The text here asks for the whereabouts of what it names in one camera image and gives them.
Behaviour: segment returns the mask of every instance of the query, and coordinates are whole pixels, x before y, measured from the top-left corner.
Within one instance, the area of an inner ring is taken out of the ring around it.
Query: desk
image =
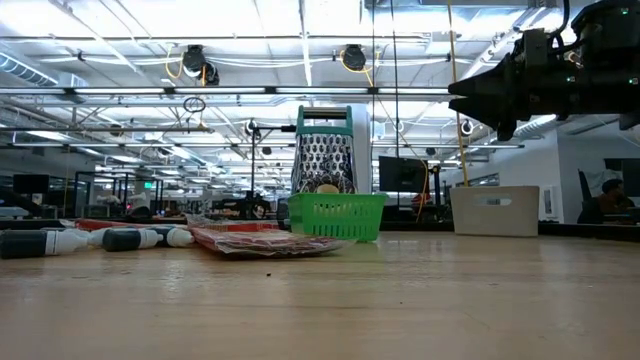
[[[290,261],[199,248],[0,261],[0,348],[10,360],[635,360],[639,258],[633,243],[402,232]]]

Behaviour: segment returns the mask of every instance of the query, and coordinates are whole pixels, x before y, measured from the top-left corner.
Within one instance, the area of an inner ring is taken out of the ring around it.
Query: green plastic basket
[[[375,241],[387,195],[300,193],[289,198],[291,231]]]

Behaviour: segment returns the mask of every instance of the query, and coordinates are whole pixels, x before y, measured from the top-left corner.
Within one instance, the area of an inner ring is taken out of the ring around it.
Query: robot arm
[[[490,126],[500,141],[532,115],[624,114],[621,128],[640,122],[640,2],[585,7],[571,23],[576,41],[564,46],[568,2],[561,28],[525,31],[495,68],[449,85],[451,94],[463,96],[449,108]]]

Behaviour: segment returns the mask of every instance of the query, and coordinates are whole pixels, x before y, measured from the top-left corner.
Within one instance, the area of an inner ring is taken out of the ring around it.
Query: table surface
[[[640,245],[584,239],[403,232],[296,260],[0,261],[7,360],[635,360],[638,309]]]

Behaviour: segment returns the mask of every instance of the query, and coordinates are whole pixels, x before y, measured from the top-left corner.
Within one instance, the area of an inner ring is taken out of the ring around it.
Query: black monitor
[[[18,194],[46,194],[49,192],[49,175],[15,174],[13,192]]]
[[[426,169],[418,159],[404,159],[380,156],[380,191],[422,193]]]

